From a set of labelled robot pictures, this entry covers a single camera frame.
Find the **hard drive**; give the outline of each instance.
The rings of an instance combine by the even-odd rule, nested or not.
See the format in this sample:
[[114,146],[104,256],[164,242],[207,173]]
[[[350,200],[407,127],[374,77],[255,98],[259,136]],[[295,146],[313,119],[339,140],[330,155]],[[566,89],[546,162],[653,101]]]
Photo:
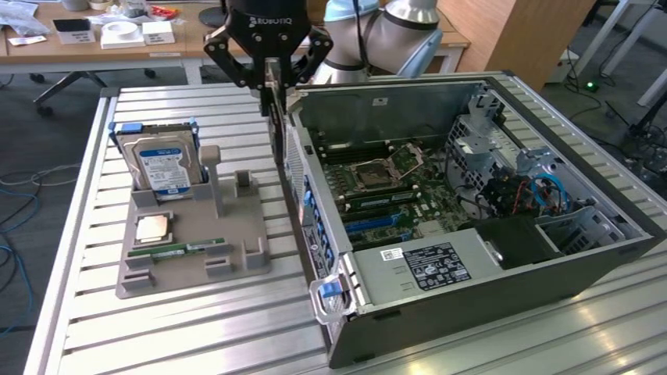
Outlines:
[[136,190],[152,190],[159,201],[188,197],[207,176],[199,162],[198,123],[110,124]]

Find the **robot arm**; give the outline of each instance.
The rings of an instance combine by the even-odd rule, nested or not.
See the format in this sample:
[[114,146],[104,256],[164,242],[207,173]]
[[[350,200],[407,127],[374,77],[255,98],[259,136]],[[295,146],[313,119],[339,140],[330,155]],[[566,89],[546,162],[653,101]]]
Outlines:
[[[227,21],[207,36],[204,51],[237,86],[259,92],[262,114],[269,116],[275,106],[282,107],[277,110],[285,109],[286,90],[311,79],[334,43],[329,33],[311,25],[307,0],[227,0],[226,3]],[[311,41],[310,50],[293,62],[306,37]],[[230,39],[251,57],[250,67],[231,55]],[[273,77],[274,89],[267,87],[267,77]]]

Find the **aluminum extrusion table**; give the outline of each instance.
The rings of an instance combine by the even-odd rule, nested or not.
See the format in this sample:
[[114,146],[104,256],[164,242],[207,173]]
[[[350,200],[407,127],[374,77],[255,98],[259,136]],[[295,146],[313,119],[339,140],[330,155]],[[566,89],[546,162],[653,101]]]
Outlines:
[[[667,228],[665,201],[619,172],[618,162],[518,79],[498,79]],[[261,180],[274,270],[120,300],[114,286],[131,177],[106,125],[191,116],[202,126],[203,144],[222,148],[222,177],[251,169]],[[522,132],[525,127],[510,115],[507,128],[529,147],[539,145],[539,138],[523,135],[531,133]],[[26,374],[666,373],[665,291],[667,249],[661,246],[570,300],[371,362],[329,369],[257,100],[227,84],[128,88],[99,102]]]

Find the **blue pcie slot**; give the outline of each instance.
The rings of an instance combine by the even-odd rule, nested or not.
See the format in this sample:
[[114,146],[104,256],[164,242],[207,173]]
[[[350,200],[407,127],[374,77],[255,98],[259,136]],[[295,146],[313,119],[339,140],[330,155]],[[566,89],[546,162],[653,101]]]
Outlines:
[[359,221],[359,222],[353,223],[353,224],[347,224],[346,225],[346,232],[347,233],[359,232],[361,230],[369,230],[369,229],[375,229],[375,228],[389,227],[389,226],[397,225],[398,218],[401,217],[401,215],[402,214],[398,213],[395,215],[381,217],[378,219],[365,220],[365,221]]

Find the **blue hard drive label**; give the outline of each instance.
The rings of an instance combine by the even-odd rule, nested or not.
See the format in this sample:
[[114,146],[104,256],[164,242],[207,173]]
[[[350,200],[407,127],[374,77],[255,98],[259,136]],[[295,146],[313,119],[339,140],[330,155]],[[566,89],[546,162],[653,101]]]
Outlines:
[[186,167],[180,165],[184,152],[180,148],[162,148],[139,152],[146,178],[151,189],[163,195],[179,195],[190,189]]
[[473,278],[450,242],[403,251],[403,258],[423,291]]

